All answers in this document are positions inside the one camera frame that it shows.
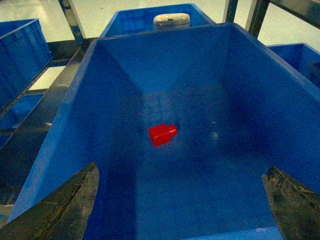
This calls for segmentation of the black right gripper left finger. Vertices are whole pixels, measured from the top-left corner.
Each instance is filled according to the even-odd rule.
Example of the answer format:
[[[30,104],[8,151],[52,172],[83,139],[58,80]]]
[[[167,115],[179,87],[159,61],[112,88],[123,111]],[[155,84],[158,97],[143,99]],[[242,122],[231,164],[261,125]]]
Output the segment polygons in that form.
[[[0,230],[2,240],[81,240],[93,211],[100,173],[91,162]]]

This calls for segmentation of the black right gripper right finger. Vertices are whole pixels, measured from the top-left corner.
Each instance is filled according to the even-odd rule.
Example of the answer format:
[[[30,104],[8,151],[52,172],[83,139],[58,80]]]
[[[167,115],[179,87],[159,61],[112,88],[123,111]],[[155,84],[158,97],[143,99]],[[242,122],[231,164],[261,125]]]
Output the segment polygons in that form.
[[[320,194],[277,166],[262,175],[268,204],[284,240],[320,238]]]

